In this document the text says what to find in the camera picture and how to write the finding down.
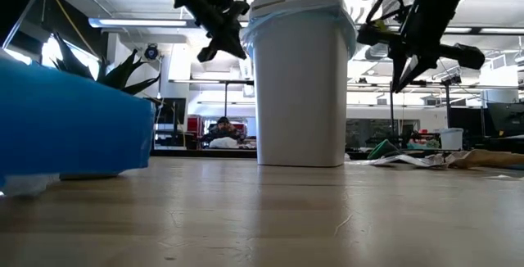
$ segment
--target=wooden table surface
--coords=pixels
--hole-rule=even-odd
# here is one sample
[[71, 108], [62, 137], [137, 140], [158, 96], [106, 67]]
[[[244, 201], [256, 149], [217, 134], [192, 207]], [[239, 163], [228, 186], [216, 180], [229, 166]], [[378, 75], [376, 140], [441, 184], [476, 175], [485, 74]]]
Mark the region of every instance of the wooden table surface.
[[0, 266], [523, 266], [524, 182], [489, 175], [153, 158], [0, 200]]

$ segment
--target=white trash can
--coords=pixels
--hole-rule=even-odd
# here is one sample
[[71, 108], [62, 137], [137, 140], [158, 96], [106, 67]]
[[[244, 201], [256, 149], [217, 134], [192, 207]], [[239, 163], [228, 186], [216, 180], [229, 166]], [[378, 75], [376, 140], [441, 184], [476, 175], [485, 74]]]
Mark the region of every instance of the white trash can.
[[460, 128], [442, 129], [440, 131], [440, 142], [442, 143], [442, 149], [461, 150], [463, 132], [464, 130]]
[[356, 31], [342, 0], [255, 0], [243, 36], [255, 67], [259, 165], [344, 163], [347, 64]]

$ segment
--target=person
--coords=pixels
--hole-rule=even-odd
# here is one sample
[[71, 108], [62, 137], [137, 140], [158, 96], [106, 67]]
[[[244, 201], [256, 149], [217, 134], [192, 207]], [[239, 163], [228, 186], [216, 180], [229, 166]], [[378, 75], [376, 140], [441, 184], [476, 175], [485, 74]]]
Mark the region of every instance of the person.
[[202, 136], [201, 141], [210, 143], [215, 139], [226, 137], [235, 139], [239, 142], [245, 138], [245, 136], [237, 130], [231, 122], [229, 122], [229, 119], [223, 116], [217, 121], [216, 126], [210, 129], [208, 134]]

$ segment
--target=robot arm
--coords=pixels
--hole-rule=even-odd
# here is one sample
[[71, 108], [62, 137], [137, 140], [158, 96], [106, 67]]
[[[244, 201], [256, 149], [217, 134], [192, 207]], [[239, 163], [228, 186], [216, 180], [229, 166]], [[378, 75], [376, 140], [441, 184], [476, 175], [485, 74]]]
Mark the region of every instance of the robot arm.
[[[392, 91], [398, 93], [405, 86], [430, 68], [436, 68], [440, 57], [457, 60], [461, 66], [480, 69], [484, 54], [475, 47], [440, 44], [460, 0], [414, 0], [393, 14], [371, 20], [383, 0], [377, 0], [366, 24], [359, 30], [358, 42], [367, 45], [385, 43], [389, 46], [388, 57], [393, 60]], [[396, 15], [401, 23], [399, 32], [384, 29], [383, 20]], [[409, 66], [404, 71], [407, 60]]]
[[215, 58], [218, 50], [246, 59], [240, 44], [238, 17], [249, 11], [246, 0], [175, 0], [174, 7], [186, 7], [195, 24], [207, 30], [210, 45], [198, 54], [200, 62]]

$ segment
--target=green leaves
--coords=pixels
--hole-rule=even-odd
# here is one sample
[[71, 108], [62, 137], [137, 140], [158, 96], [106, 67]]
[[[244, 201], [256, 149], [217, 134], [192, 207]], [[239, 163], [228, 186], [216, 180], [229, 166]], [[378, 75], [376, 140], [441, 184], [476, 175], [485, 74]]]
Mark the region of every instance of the green leaves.
[[[78, 75], [86, 79], [93, 79], [93, 76], [91, 75], [91, 71], [89, 70], [89, 68], [83, 65], [82, 62], [80, 62], [75, 57], [67, 43], [60, 37], [60, 35], [58, 33], [55, 33], [54, 35], [55, 39], [58, 41], [60, 51], [63, 57], [63, 60], [56, 59], [56, 61], [53, 62], [56, 68], [60, 71], [65, 71], [72, 75]], [[156, 83], [160, 79], [160, 75], [158, 75], [156, 78], [146, 79], [145, 81], [138, 84], [134, 84], [128, 87], [125, 86], [133, 72], [137, 68], [142, 66], [144, 63], [146, 63], [144, 61], [140, 61], [140, 59], [138, 59], [138, 61], [136, 62], [134, 61], [134, 58], [137, 55], [137, 53], [138, 50], [133, 50], [133, 53], [129, 55], [129, 57], [122, 64], [114, 68], [107, 75], [106, 69], [109, 65], [109, 62], [105, 57], [102, 57], [99, 62], [100, 67], [97, 82], [99, 84], [104, 84], [108, 87], [119, 89], [122, 92], [126, 92], [130, 95], [140, 93], [144, 89]]]
[[64, 41], [58, 33], [55, 33], [54, 36], [62, 53], [62, 60], [56, 59], [55, 66], [57, 66], [59, 70], [72, 75], [79, 75], [86, 79], [94, 79], [89, 68], [75, 57], [69, 46], [67, 46], [66, 41]]

